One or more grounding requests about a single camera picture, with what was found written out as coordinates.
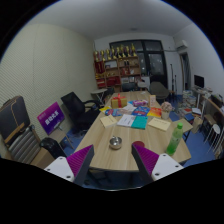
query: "table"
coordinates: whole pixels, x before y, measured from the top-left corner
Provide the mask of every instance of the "table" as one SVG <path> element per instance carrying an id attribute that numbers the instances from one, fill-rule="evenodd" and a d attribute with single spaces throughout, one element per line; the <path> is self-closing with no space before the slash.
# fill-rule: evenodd
<path id="1" fill-rule="evenodd" d="M 103 99 L 103 94 L 104 94 L 104 92 L 106 92 L 106 91 L 107 91 L 107 89 L 97 89 L 97 90 L 92 91 L 91 94 L 96 94 L 96 96 L 98 97 L 100 103 L 101 103 L 102 105 L 104 105 L 102 99 Z"/>
<path id="2" fill-rule="evenodd" d="M 179 122 L 181 122 L 183 124 L 183 134 L 186 137 L 185 138 L 185 142 L 186 142 L 188 137 L 189 137 L 190 130 L 193 128 L 193 126 L 188 121 L 186 121 L 185 119 L 180 119 L 178 121 L 175 121 L 175 122 L 173 122 L 173 124 L 177 127 L 177 124 Z"/>
<path id="3" fill-rule="evenodd" d="M 70 144 L 70 146 L 72 147 L 72 149 L 74 149 L 73 146 L 72 146 L 72 144 L 71 144 L 71 142 L 70 142 L 70 140 L 69 140 L 69 138 L 68 138 L 68 136 L 66 135 L 66 133 L 65 133 L 63 130 L 59 129 L 59 128 L 55 129 L 55 130 L 49 135 L 49 137 L 52 138 L 52 139 L 54 139 L 54 140 L 57 141 L 58 143 L 60 143 L 60 142 L 62 141 L 62 139 L 63 139 L 64 137 L 66 137 L 67 140 L 68 140 L 68 143 Z"/>
<path id="4" fill-rule="evenodd" d="M 141 94 L 141 91 L 121 92 L 120 95 L 127 97 L 127 101 L 143 99 L 148 101 L 150 96 L 148 92 Z M 105 106 L 111 105 L 111 98 Z M 171 125 L 166 132 L 150 127 L 149 125 L 146 125 L 145 130 L 121 127 L 118 125 L 104 128 L 100 121 L 100 118 L 104 116 L 103 113 L 98 115 L 76 149 L 77 152 L 80 149 L 93 144 L 94 157 L 90 163 L 90 168 L 98 170 L 138 172 L 138 166 L 131 153 L 132 143 L 135 141 L 142 141 L 145 143 L 145 148 L 148 148 L 157 154 L 162 154 L 166 151 L 172 132 L 175 128 L 175 125 L 170 118 L 168 121 L 171 122 Z M 109 140 L 113 135 L 122 138 L 122 147 L 118 150 L 109 147 Z M 191 154 L 183 139 L 181 139 L 172 158 L 178 163 L 186 162 L 191 158 Z"/>

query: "bottle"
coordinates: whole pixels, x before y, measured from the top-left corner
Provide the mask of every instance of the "bottle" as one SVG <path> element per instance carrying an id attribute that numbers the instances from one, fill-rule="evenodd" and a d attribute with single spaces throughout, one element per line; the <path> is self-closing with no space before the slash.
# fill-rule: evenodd
<path id="1" fill-rule="evenodd" d="M 182 136 L 183 136 L 183 124 L 180 122 L 174 129 L 172 137 L 170 139 L 170 143 L 166 149 L 166 153 L 169 156 L 172 156 L 175 153 Z"/>

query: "monitor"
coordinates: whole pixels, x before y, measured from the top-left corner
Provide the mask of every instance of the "monitor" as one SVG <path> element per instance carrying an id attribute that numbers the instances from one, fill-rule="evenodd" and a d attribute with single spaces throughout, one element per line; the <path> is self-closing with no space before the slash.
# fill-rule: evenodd
<path id="1" fill-rule="evenodd" d="M 194 75 L 194 85 L 196 87 L 204 88 L 205 85 L 204 77 Z"/>
<path id="2" fill-rule="evenodd" d="M 43 111 L 37 119 L 39 120 L 41 126 L 49 135 L 53 132 L 59 124 L 65 119 L 65 116 L 59 107 L 58 103 L 53 103 L 45 111 Z"/>

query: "purple sign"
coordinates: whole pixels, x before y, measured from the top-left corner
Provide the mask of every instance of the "purple sign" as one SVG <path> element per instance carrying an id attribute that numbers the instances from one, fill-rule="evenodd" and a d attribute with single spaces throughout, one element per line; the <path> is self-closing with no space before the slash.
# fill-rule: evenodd
<path id="1" fill-rule="evenodd" d="M 64 120 L 64 118 L 65 116 L 57 102 L 53 103 L 37 117 L 48 135 L 59 125 L 61 121 Z"/>

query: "wall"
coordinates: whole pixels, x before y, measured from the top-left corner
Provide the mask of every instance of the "wall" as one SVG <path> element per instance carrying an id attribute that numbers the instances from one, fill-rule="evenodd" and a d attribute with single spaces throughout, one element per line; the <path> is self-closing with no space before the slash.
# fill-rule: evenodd
<path id="1" fill-rule="evenodd" d="M 0 64 L 0 105 L 16 95 L 23 96 L 31 123 L 42 139 L 47 135 L 37 116 L 57 101 L 66 116 L 61 127 L 67 132 L 72 122 L 60 97 L 74 91 L 85 101 L 97 88 L 92 46 L 92 40 L 62 27 L 25 26 Z M 0 154 L 3 158 L 6 155 L 1 136 Z"/>
<path id="2" fill-rule="evenodd" d="M 160 40 L 164 50 L 175 50 L 175 43 L 173 37 L 154 33 L 125 33 L 114 36 L 108 36 L 101 39 L 94 40 L 96 50 L 106 50 L 109 48 L 109 43 L 122 41 L 122 40 L 134 40 L 134 39 L 151 39 Z M 164 52 L 166 60 L 166 68 L 168 73 L 168 87 L 172 89 L 172 70 L 170 64 L 173 65 L 173 75 L 177 76 L 177 93 L 182 94 L 182 71 L 180 64 L 180 57 L 177 52 Z"/>
<path id="3" fill-rule="evenodd" d="M 185 40 L 188 44 L 186 50 L 189 56 L 191 69 L 191 86 L 194 86 L 194 75 L 205 78 L 205 87 L 211 87 L 214 93 L 224 96 L 224 72 L 222 63 L 210 41 L 204 33 L 195 25 L 191 24 L 174 35 L 174 41 Z"/>

